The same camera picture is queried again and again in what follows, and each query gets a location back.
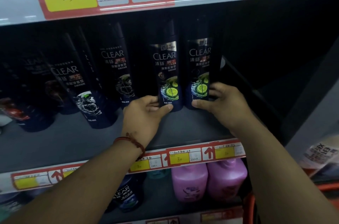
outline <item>right hand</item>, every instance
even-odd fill
[[[193,100],[192,106],[212,113],[233,135],[248,118],[254,117],[246,99],[236,87],[221,82],[213,83],[210,85],[210,96],[218,99],[215,101]]]

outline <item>hand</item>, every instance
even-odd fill
[[[193,100],[192,106],[211,112],[234,136],[245,120],[254,117],[246,99],[236,87],[221,82],[213,83],[210,86],[210,96],[218,99]]]
[[[161,119],[168,114],[173,105],[159,108],[158,97],[145,96],[133,100],[124,108],[121,136],[129,133],[145,148],[157,133]]]

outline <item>red arrow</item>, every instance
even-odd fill
[[[209,159],[211,159],[211,157],[212,157],[212,155],[211,155],[211,154],[212,154],[212,153],[213,153],[213,149],[212,149],[212,148],[210,148],[210,147],[209,147],[209,148],[207,148],[207,149],[206,149],[206,151],[204,152],[204,154],[209,154]]]
[[[52,178],[56,178],[58,182],[59,182],[60,180],[62,180],[62,174],[61,174],[60,172],[58,172],[58,171],[55,171],[55,172],[52,174],[51,177],[52,177]]]

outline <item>left hand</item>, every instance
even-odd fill
[[[124,108],[121,136],[129,133],[146,148],[157,133],[161,119],[173,109],[171,104],[158,106],[158,97],[155,96],[145,96],[130,102]]]

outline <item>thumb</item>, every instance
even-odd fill
[[[196,99],[192,101],[192,106],[194,106],[195,108],[204,109],[204,110],[211,112],[213,103],[214,102],[207,101],[207,100]]]
[[[167,104],[167,105],[160,107],[158,110],[154,111],[153,114],[159,118],[162,118],[166,114],[168,114],[170,111],[172,111],[172,109],[173,109],[173,105]]]

